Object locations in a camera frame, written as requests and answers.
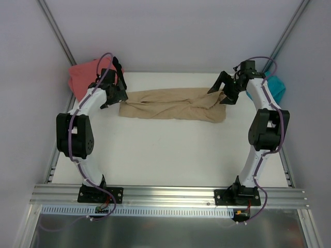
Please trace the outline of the teal t shirt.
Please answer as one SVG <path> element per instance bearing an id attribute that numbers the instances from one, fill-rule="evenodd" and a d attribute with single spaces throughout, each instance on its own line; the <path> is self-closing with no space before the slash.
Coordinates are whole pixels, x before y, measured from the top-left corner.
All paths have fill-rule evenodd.
<path id="1" fill-rule="evenodd" d="M 270 71 L 266 71 L 265 73 L 257 72 L 254 77 L 262 79 L 267 77 L 267 85 L 270 94 L 273 96 L 274 101 L 279 104 L 286 91 L 286 87 L 283 81 L 279 79 L 279 77 L 277 77 L 276 75 L 273 75 Z"/>

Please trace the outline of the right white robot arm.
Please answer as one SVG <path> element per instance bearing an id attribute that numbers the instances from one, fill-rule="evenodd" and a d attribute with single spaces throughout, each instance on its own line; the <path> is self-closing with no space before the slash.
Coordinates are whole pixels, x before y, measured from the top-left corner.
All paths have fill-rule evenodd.
<path id="1" fill-rule="evenodd" d="M 221 104 L 235 105 L 245 91 L 251 96 L 256 114 L 248 131 L 250 151 L 245 166 L 227 189 L 214 191 L 214 199 L 217 206 L 260 206 L 258 180 L 269 156 L 282 147 L 290 113 L 276 103 L 268 77 L 256 70 L 254 57 L 241 62 L 234 71 L 234 75 L 222 71 L 208 92 L 222 90 L 225 98 Z"/>

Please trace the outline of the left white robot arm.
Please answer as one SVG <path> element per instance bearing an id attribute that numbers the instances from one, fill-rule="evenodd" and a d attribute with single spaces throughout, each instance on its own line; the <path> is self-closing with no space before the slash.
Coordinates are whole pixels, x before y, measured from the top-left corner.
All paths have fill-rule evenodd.
<path id="1" fill-rule="evenodd" d="M 82 177 L 80 203 L 104 203 L 111 199 L 105 177 L 92 158 L 95 140 L 91 118 L 98 110 L 126 101 L 126 89 L 121 69 L 102 69 L 78 105 L 56 117 L 57 149 L 74 163 Z"/>

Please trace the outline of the beige t shirt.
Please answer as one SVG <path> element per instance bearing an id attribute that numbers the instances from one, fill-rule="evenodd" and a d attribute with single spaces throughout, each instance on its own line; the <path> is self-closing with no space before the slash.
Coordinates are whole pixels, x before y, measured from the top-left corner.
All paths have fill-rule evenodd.
<path id="1" fill-rule="evenodd" d="M 226 119 L 222 91 L 208 88 L 171 88 L 128 93 L 119 107 L 119 115 L 141 119 L 199 120 L 221 123 Z"/>

